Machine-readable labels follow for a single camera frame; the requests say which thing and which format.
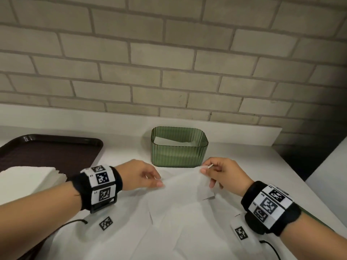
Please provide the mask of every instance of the green container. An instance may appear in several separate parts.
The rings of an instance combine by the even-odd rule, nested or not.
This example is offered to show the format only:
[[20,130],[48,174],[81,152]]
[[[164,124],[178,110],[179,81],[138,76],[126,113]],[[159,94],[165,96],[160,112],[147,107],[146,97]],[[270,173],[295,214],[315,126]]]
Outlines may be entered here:
[[[178,142],[196,142],[197,147],[164,146],[155,137]],[[151,136],[151,162],[158,167],[194,168],[203,162],[209,142],[205,133],[188,127],[155,127]]]

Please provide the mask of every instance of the brick wall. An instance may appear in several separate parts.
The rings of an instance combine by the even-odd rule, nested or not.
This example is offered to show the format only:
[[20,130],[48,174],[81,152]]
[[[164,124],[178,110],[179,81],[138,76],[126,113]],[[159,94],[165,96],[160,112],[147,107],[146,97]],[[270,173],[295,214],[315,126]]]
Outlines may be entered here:
[[347,0],[0,0],[0,102],[347,132]]

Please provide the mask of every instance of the right hand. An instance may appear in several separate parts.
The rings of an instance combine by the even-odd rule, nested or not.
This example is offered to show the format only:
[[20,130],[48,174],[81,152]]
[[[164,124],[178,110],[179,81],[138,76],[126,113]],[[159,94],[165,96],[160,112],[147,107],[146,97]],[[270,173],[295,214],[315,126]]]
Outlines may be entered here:
[[200,172],[211,178],[210,188],[219,182],[220,188],[244,196],[254,181],[240,168],[236,161],[228,158],[211,157],[202,165],[213,166],[209,169],[203,168]]

